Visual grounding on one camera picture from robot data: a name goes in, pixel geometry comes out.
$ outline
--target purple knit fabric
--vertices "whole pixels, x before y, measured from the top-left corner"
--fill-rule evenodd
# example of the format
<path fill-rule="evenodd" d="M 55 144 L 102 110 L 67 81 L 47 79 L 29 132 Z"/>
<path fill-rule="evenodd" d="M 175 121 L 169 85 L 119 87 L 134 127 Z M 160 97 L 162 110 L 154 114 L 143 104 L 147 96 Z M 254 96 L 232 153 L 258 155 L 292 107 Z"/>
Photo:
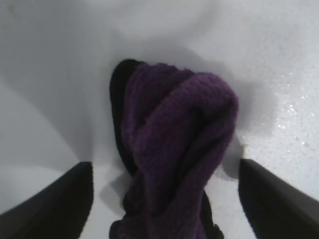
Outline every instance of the purple knit fabric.
<path fill-rule="evenodd" d="M 238 100 L 219 77 L 146 63 L 125 92 L 122 138 L 138 166 L 127 199 L 135 213 L 120 239 L 206 239 L 204 186 L 232 138 Z M 180 174 L 181 165 L 190 168 Z"/>

